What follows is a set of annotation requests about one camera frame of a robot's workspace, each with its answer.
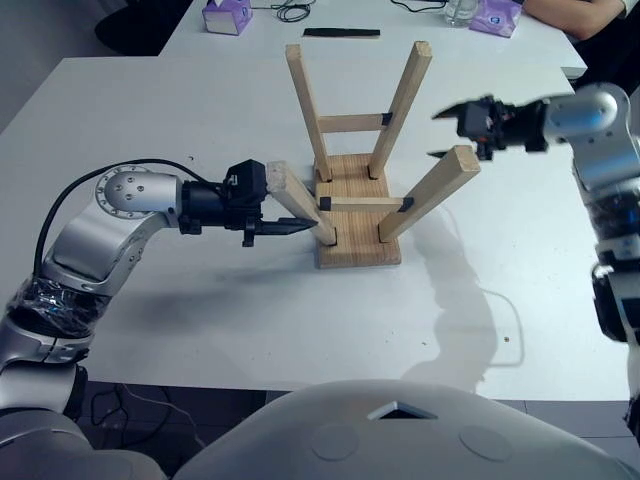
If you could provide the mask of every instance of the purple tissue box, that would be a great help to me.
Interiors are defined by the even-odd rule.
[[[209,32],[240,35],[253,11],[249,0],[209,0],[202,16]]]
[[[518,25],[523,0],[480,0],[471,30],[509,38]]]

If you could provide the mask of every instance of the person's arm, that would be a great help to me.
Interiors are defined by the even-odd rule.
[[[586,40],[625,9],[621,0],[526,0],[524,10],[538,20]]]

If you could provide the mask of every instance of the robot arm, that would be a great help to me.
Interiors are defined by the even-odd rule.
[[[251,247],[255,235],[314,225],[297,218],[263,221],[266,195],[265,167],[253,160],[231,167],[222,183],[182,182],[139,165],[102,174],[90,204],[64,227],[0,322],[0,410],[67,408],[96,322],[160,229],[241,230],[242,245]]]
[[[593,84],[524,106],[487,96],[434,118],[457,118],[458,135],[477,143],[481,160],[509,146],[544,152],[549,144],[571,145],[578,189],[598,239],[594,304],[602,332],[629,344],[627,424],[640,439],[640,143],[629,132],[629,98],[615,85]]]

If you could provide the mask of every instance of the wire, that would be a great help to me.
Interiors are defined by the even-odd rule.
[[[278,20],[284,23],[295,23],[304,20],[311,14],[311,5],[316,0],[309,0],[304,3],[292,3],[294,0],[285,0],[281,4],[273,4],[269,7],[254,7],[254,10],[275,10]]]
[[[167,390],[167,387],[158,387],[158,388],[160,388],[160,391],[162,393],[164,393],[164,396],[165,396],[165,398],[167,400],[167,403],[171,403],[171,397],[169,396],[169,391]],[[151,440],[158,433],[160,433],[160,431],[167,424],[167,421],[169,420],[169,417],[171,416],[171,411],[172,410],[173,409],[169,405],[167,405],[167,410],[165,411],[164,417],[162,418],[160,423],[156,426],[156,428],[154,428],[151,432],[149,432],[149,434],[145,435],[144,437],[139,438],[137,440],[134,440],[132,442],[125,442],[124,441],[124,430],[125,429],[123,429],[122,442],[120,443],[120,447],[119,448],[129,448],[129,447],[132,447],[134,445],[139,445],[141,443],[144,443],[144,442],[147,442],[147,441]]]
[[[124,415],[124,423],[122,425],[122,429],[120,431],[120,442],[124,443],[124,434],[125,431],[127,429],[127,426],[129,425],[129,412],[127,412],[127,410],[124,408],[124,401],[122,399],[122,391],[121,391],[122,387],[120,387],[120,385],[114,385],[112,389],[110,390],[105,390],[103,392],[98,392],[96,394],[93,395],[93,397],[91,397],[91,404],[90,404],[90,420],[91,420],[91,424],[95,427],[98,427],[100,425],[102,425],[108,418],[112,417],[113,415],[116,415],[119,412],[122,412],[122,414]],[[116,399],[118,401],[116,408],[114,408],[113,410],[111,410],[110,412],[106,413],[104,416],[100,417],[100,419],[96,419],[95,418],[95,402],[96,399],[98,397],[103,397],[103,396],[107,396],[107,395],[112,395],[114,394],[116,396]],[[102,445],[100,446],[100,449],[104,449],[105,446],[107,444],[107,433],[105,432],[104,434],[104,438],[102,439]]]
[[[193,438],[196,441],[196,443],[201,448],[205,448],[207,446],[207,444],[204,443],[202,439],[198,436],[198,426],[196,425],[196,422],[193,421],[193,418],[191,417],[191,414],[189,412],[176,407],[173,403],[170,403],[170,402],[162,402],[160,400],[153,400],[151,398],[146,398],[146,397],[137,395],[133,393],[125,383],[121,383],[120,385],[122,385],[122,387],[127,391],[127,393],[131,395],[133,398],[137,398],[138,400],[142,400],[143,402],[155,403],[157,405],[164,405],[166,407],[171,407],[176,412],[183,414],[185,417],[187,417],[187,419],[189,420],[189,423],[191,423],[191,426],[193,427]]]
[[[158,165],[169,165],[170,167],[176,168],[178,170],[182,170],[186,174],[191,175],[197,181],[199,181],[201,183],[204,183],[205,185],[207,185],[210,188],[214,189],[214,191],[218,195],[220,195],[220,192],[218,190],[219,184],[214,184],[214,183],[208,182],[203,177],[201,177],[197,173],[193,172],[189,168],[185,167],[184,165],[181,165],[181,164],[176,163],[176,162],[172,162],[170,160],[162,160],[162,159],[157,159],[157,158],[142,158],[142,159],[138,159],[138,160],[129,160],[127,162],[113,163],[111,165],[107,165],[106,167],[102,167],[102,168],[98,168],[97,170],[93,170],[92,172],[89,172],[89,173],[83,175],[82,177],[78,178],[77,180],[73,181],[70,185],[68,185],[60,193],[60,195],[58,195],[58,198],[56,198],[55,202],[53,202],[53,205],[49,209],[49,212],[47,213],[47,216],[46,216],[46,218],[44,220],[44,223],[42,224],[42,228],[40,229],[40,234],[38,235],[38,242],[36,243],[36,251],[35,251],[35,254],[34,254],[34,258],[33,258],[33,279],[34,280],[37,279],[38,277],[40,277],[40,272],[42,271],[42,254],[44,252],[44,244],[47,241],[47,234],[49,233],[49,229],[51,228],[51,224],[53,223],[53,219],[55,218],[56,213],[58,213],[58,210],[60,209],[60,206],[62,205],[62,202],[64,202],[64,200],[69,196],[69,194],[73,190],[75,190],[78,186],[82,185],[84,182],[86,182],[88,180],[91,180],[92,178],[95,178],[98,175],[102,175],[103,173],[111,170],[112,168],[119,167],[119,166],[122,166],[122,165],[140,165],[140,164],[144,164],[144,163],[152,163],[152,164],[158,164]]]
[[[442,5],[438,5],[438,6],[435,6],[435,7],[422,7],[422,8],[411,8],[406,3],[399,2],[398,0],[389,0],[389,1],[391,3],[393,3],[394,5],[399,5],[401,7],[406,8],[411,13],[421,13],[421,12],[426,12],[428,10],[440,10],[441,8],[444,8],[444,6],[447,4],[448,0],[422,0],[422,1],[425,1],[425,2],[433,2],[433,3],[441,3],[442,4]]]

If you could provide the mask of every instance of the white table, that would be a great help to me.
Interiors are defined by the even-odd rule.
[[[301,43],[308,57],[324,58],[381,53],[405,55],[415,40],[431,43],[434,55],[451,62],[499,58],[508,65],[522,62],[560,67],[577,78],[586,65],[562,31],[523,15],[509,39],[449,27],[441,11],[412,14],[389,0],[318,0],[311,15],[285,24],[268,10],[255,10],[254,18],[239,36],[208,33],[202,20],[204,0],[194,0],[167,42],[162,56],[203,57],[216,61],[227,56],[281,58],[288,43]],[[420,2],[413,2],[419,7]],[[306,27],[379,28],[377,40],[302,37]]]
[[[404,59],[307,64],[321,114],[370,113],[388,107]],[[489,91],[515,102],[570,91],[559,69],[534,84],[537,65],[490,68],[468,63],[452,81],[460,65],[433,61],[387,166],[392,195],[433,165],[426,151],[460,142],[452,121],[429,119],[436,110]],[[329,150],[370,151],[374,137],[332,134]],[[224,69],[194,58],[63,61],[0,136],[0,298],[27,275],[63,186],[140,157],[218,180],[247,158],[285,159],[309,180],[284,58]],[[160,232],[98,324],[90,378],[276,390],[402,378],[498,399],[626,399],[626,349],[597,325],[594,236],[570,164],[564,147],[496,155],[402,235],[397,267],[316,270],[309,232],[253,249],[222,229]],[[54,234],[90,196],[87,186],[69,199]],[[264,212],[284,213],[270,199]]]

